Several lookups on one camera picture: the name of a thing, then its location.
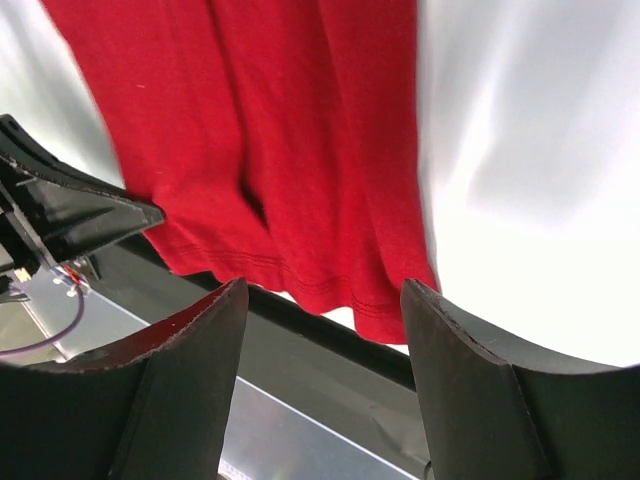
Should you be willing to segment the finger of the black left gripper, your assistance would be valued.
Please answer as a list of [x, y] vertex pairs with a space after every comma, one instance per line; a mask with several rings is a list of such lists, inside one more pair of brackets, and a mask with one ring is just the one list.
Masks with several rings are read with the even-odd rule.
[[159, 207], [58, 160], [1, 116], [3, 265], [59, 265], [164, 219]]

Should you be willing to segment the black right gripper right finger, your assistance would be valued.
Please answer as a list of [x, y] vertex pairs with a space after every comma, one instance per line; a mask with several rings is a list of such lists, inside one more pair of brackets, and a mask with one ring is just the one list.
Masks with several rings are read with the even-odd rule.
[[541, 347], [416, 280], [401, 309], [436, 479], [635, 479], [639, 370]]

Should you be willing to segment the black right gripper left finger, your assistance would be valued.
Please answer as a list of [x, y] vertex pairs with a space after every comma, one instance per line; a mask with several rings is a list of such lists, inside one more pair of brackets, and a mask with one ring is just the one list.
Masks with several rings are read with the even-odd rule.
[[236, 279], [65, 363], [1, 367], [5, 479], [214, 479], [248, 313]]

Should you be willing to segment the red t shirt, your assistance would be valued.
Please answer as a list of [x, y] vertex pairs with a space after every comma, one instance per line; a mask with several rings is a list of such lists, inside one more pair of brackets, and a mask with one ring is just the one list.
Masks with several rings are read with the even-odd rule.
[[147, 236], [179, 275], [243, 277], [406, 341], [436, 285], [417, 179], [413, 1], [48, 1]]

